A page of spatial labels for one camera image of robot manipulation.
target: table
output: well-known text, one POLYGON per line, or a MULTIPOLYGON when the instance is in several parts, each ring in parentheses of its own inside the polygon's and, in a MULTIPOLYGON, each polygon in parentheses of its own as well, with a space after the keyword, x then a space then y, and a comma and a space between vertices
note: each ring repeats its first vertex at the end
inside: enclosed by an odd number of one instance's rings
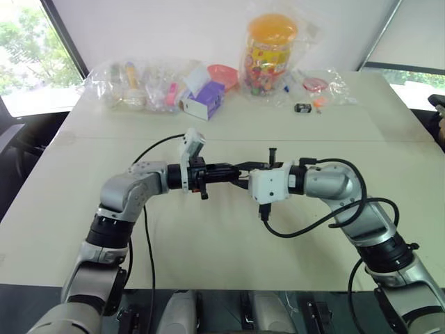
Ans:
MULTIPOLYGON (((267 161, 270 146, 278 148, 279 161, 298 157, 353 161, 370 194, 398 204, 400 233, 407 242, 421 244, 419 255, 439 285, 445 286, 445 259, 440 256, 445 236, 444 155, 382 78, 375 74, 344 77, 352 89, 362 92, 362 105, 349 111, 332 108, 322 115, 272 113, 275 110, 266 107, 243 109, 246 102, 234 96, 218 112, 220 118, 202 122, 184 114, 87 110, 92 104, 82 99, 0 224, 0 283, 61 286, 88 233, 102 184, 122 173, 155 140, 195 125, 207 138, 202 151, 207 163, 267 161), (236 105, 242 108, 233 112, 236 105), (254 117, 258 110, 258 115, 275 123, 254 117), (364 122, 359 123, 361 131, 352 120, 364 122)), ((176 145, 165 143, 146 159, 177 163, 176 145)), ((231 184, 211 184, 208 190, 208 201, 181 191, 149 201, 158 288, 346 289, 358 255, 341 231, 322 226, 297 239, 278 239, 257 218, 257 206, 247 192, 231 184)), ((270 223, 291 232, 326 213, 320 200, 294 196, 273 205, 270 223)), ((128 287, 150 288, 141 220, 133 242, 135 258, 128 287)), ((360 270, 354 288, 374 287, 360 270)))

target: tree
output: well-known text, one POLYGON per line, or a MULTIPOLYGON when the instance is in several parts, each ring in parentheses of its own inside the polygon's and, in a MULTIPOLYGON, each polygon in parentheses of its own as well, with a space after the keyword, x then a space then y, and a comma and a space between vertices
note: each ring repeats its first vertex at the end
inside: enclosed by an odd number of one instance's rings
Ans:
MULTIPOLYGON (((47 22, 41 10, 23 8, 17 22, 0 23, 0 47, 9 55, 9 61, 44 84, 54 87, 68 87, 81 83, 81 77, 63 48, 56 32, 47 22)), ((6 94, 13 88, 21 88, 12 76, 16 71, 10 67, 0 69, 2 79, 0 94, 6 94)))

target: black cable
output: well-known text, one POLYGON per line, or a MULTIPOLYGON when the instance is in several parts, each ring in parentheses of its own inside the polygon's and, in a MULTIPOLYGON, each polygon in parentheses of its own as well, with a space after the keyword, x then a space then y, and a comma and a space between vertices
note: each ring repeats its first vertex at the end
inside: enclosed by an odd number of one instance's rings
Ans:
MULTIPOLYGON (((391 205, 393 210, 394 210, 394 225, 395 226, 398 225, 398 220, 400 218, 400 213, 399 213, 399 210, 397 208, 396 203, 394 203, 392 200, 389 200, 387 198, 381 198, 381 197, 367 198, 365 200, 365 204, 368 203, 368 202, 384 202, 384 203, 387 203, 387 204, 391 205)), ((267 230, 270 233, 272 233, 273 235, 275 235, 276 237, 285 238, 285 239, 294 238, 294 237, 298 237, 299 235, 302 235, 304 233, 307 233, 307 232, 313 230, 314 228, 316 228, 317 226, 321 225, 322 223, 330 220, 331 218, 334 218, 337 214, 340 214, 343 211, 345 211, 347 209, 350 209, 351 207, 355 207, 357 205, 360 205, 361 203, 362 203, 361 200, 357 200, 355 202, 349 203, 349 204, 345 205, 344 207, 340 207, 337 210, 334 210, 330 214, 324 216, 323 218, 321 218, 318 221, 316 221, 315 223, 307 226, 306 228, 303 228, 303 229, 298 230, 298 231, 293 232, 293 233, 288 233, 288 234, 280 233, 280 232, 277 232, 274 229, 272 229, 271 226, 269 225, 268 221, 263 221, 263 223, 266 226, 267 230)))
POLYGON ((360 216, 360 214, 362 214, 362 212, 364 210, 364 206, 366 204, 366 199, 368 198, 368 194, 366 192, 366 183, 364 181, 362 174, 360 173, 358 168, 355 167, 355 165, 352 162, 349 162, 348 160, 344 160, 344 159, 337 159, 337 158, 328 158, 328 159, 317 160, 318 164, 322 164, 324 162, 339 162, 340 164, 347 165, 350 169, 353 170, 355 176, 357 177, 357 179, 360 183, 362 197, 359 200, 359 207, 357 208, 355 213, 348 220, 344 221, 343 223, 329 224, 330 228, 343 228, 343 227, 351 224, 352 222, 354 222, 355 219, 357 219, 360 216))
POLYGON ((355 274, 357 273, 358 268, 362 264, 363 260, 360 259, 357 261, 355 266, 353 267, 353 270, 350 272, 349 275, 349 281, 348 281, 348 307, 350 316, 353 318, 353 322, 355 327, 357 328, 358 332, 360 334, 366 334, 366 332, 363 330, 362 325, 360 325, 359 320, 357 318, 357 314, 355 313, 354 304, 353 304, 353 282, 355 274))
POLYGON ((128 241, 128 249, 129 249, 129 261, 128 261, 128 270, 127 270, 127 277, 125 278, 124 287, 128 283, 128 279, 130 279, 131 270, 133 269, 133 242, 131 240, 128 241))
POLYGON ((169 141, 170 139, 180 138, 180 137, 182 137, 182 136, 184 136, 184 134, 176 134, 176 135, 174 135, 174 136, 170 136, 170 137, 164 138, 164 139, 161 140, 161 141, 158 141, 157 143, 155 143, 155 144, 153 144, 152 146, 150 146, 149 148, 147 148, 144 152, 142 152, 142 153, 139 155, 139 157, 136 158, 136 160, 133 162, 133 164, 135 164, 136 162, 138 162, 139 160, 141 160, 141 159, 144 157, 144 155, 147 154, 148 151, 154 149, 157 145, 162 144, 162 143, 164 143, 164 142, 166 142, 166 141, 169 141))
POLYGON ((150 256, 150 263, 152 265, 152 300, 150 301, 150 314, 149 314, 148 325, 147 325, 147 334, 149 334, 151 327, 152 327, 152 323, 153 323, 154 294, 156 291, 156 274, 154 272, 152 243, 150 241, 150 235, 148 233, 147 208, 145 205, 144 205, 144 221, 145 221, 145 236, 147 237, 148 252, 149 252, 149 256, 150 256))

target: plastic container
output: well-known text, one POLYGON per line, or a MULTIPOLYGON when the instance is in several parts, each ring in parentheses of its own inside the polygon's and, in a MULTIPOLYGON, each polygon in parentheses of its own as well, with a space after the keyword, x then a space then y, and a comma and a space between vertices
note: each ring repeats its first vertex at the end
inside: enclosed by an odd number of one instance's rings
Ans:
POLYGON ((252 95, 279 88, 297 32, 296 23, 283 14, 268 13, 250 22, 241 80, 252 95))

